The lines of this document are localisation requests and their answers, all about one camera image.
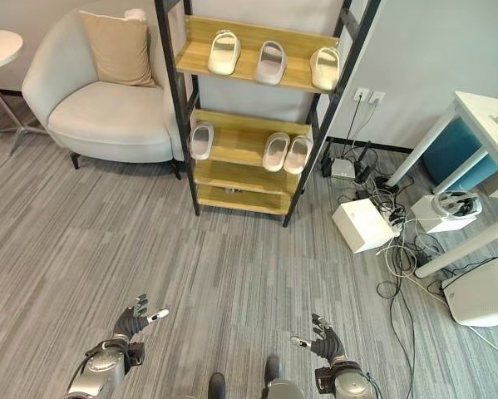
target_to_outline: table leg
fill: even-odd
[[[458,259],[467,256],[470,252],[476,251],[495,239],[498,239],[498,221],[487,227],[480,234],[467,239],[454,249],[451,249],[438,258],[433,259],[431,262],[428,262],[424,266],[421,266],[417,269],[415,274],[417,277],[424,278],[432,273],[435,273],[437,270],[445,268]]]
[[[395,173],[387,181],[387,185],[393,187],[406,174],[408,170],[417,162],[421,155],[426,151],[430,144],[441,134],[442,130],[456,117],[456,103],[452,102],[446,111],[437,120],[435,125],[426,133],[422,140],[417,144],[415,150],[402,162]]]
[[[16,127],[14,128],[8,128],[8,129],[0,129],[0,132],[10,132],[10,131],[15,131],[16,135],[14,136],[14,142],[12,143],[12,147],[10,149],[10,152],[8,153],[9,155],[12,155],[14,150],[17,148],[19,145],[20,139],[22,138],[23,134],[30,131],[32,133],[46,133],[45,130],[43,129],[37,129],[36,127],[29,126],[33,121],[29,121],[26,125],[24,125],[20,119],[17,117],[17,115],[14,113],[14,111],[8,106],[7,102],[5,101],[4,98],[2,98],[2,95],[0,93],[0,103],[3,107],[3,109],[8,113],[8,115],[12,118],[14,123],[16,124]]]
[[[11,110],[10,106],[5,102],[5,99],[2,98],[1,93],[0,93],[0,103],[4,110],[8,113],[8,115],[12,118],[14,123],[17,125],[17,127],[23,127],[23,123],[19,120],[19,118],[16,116],[13,110]]]
[[[445,191],[448,187],[456,183],[466,172],[472,169],[479,161],[487,155],[487,150],[481,147],[472,156],[463,162],[456,170],[446,177],[435,189],[433,194],[439,194]]]

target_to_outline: white wall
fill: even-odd
[[[357,87],[387,93],[358,139],[408,148],[453,91],[498,97],[498,0],[387,0],[331,135],[347,134]],[[371,111],[361,104],[355,126]]]
[[[90,1],[0,0],[0,28],[13,30],[24,40],[22,55],[0,68],[0,88],[20,90],[50,26],[86,2]],[[359,140],[413,147],[448,105],[454,90],[498,96],[498,0],[384,2],[349,90],[361,86],[387,93]],[[193,8],[196,15],[206,17],[329,35],[341,3],[194,0]],[[200,88],[204,107],[294,121],[303,120],[311,99],[299,91],[213,76],[201,78]],[[345,92],[331,135],[346,135],[356,105],[351,98],[352,93]],[[358,125],[369,112],[369,106],[360,107]]]
[[[0,29],[14,31],[23,38],[19,57],[0,68],[0,89],[21,90],[23,78],[38,45],[66,12],[88,0],[0,0]]]

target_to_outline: round white table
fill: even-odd
[[[22,49],[22,46],[23,46],[23,39],[21,36],[19,36],[14,32],[0,30],[0,67],[2,67],[3,65],[7,65],[9,62],[16,59],[20,50]],[[10,117],[16,124],[16,127],[0,130],[0,132],[16,131],[16,135],[14,136],[14,142],[10,150],[10,155],[16,149],[17,145],[19,144],[20,138],[25,132],[31,131],[34,133],[45,133],[44,130],[31,127],[29,126],[28,123],[24,125],[19,120],[17,115],[12,111],[10,106],[8,106],[8,104],[2,98],[1,93],[0,93],[0,103],[3,106],[4,110],[10,115]]]

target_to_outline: slipper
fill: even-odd
[[[284,165],[288,153],[289,136],[281,131],[273,133],[267,139],[263,158],[264,168],[269,172],[278,172]]]
[[[208,69],[217,75],[230,75],[241,54],[241,43],[231,31],[219,31],[212,42]]]
[[[191,158],[194,160],[207,160],[212,151],[214,140],[214,127],[207,123],[200,123],[191,131]]]
[[[298,135],[293,139],[291,148],[285,157],[284,170],[293,175],[302,173],[312,151],[313,142],[305,135]]]
[[[312,84],[318,89],[330,91],[338,84],[339,55],[335,48],[319,48],[311,57]]]
[[[256,76],[254,79],[266,85],[276,86],[280,83],[288,57],[278,42],[266,41],[259,52]]]

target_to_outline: beige cushion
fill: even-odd
[[[101,81],[154,87],[147,51],[147,22],[80,11]]]

